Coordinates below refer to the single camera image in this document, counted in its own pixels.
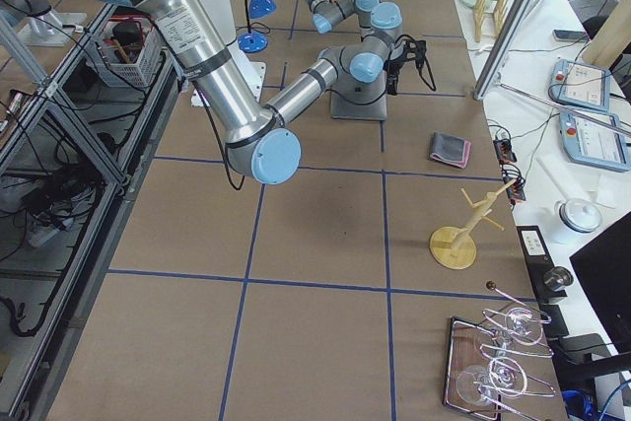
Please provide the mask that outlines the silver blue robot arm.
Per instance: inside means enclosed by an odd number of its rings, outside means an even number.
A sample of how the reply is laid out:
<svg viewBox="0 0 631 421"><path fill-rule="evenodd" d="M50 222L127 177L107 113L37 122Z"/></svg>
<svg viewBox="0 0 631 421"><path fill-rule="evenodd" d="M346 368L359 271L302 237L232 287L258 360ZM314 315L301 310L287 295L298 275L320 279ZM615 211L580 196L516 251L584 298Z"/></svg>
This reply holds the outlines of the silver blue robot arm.
<svg viewBox="0 0 631 421"><path fill-rule="evenodd" d="M235 46L229 0L100 0L133 7L155 23L182 75L225 130L226 166L263 184L278 184L297 170L302 149L289 124L323 95L334 118L386 118L386 75L403 54L399 7L383 0L306 0L315 28L327 33L349 17L358 43L325 49L317 61L265 104L249 80L245 55Z"/></svg>

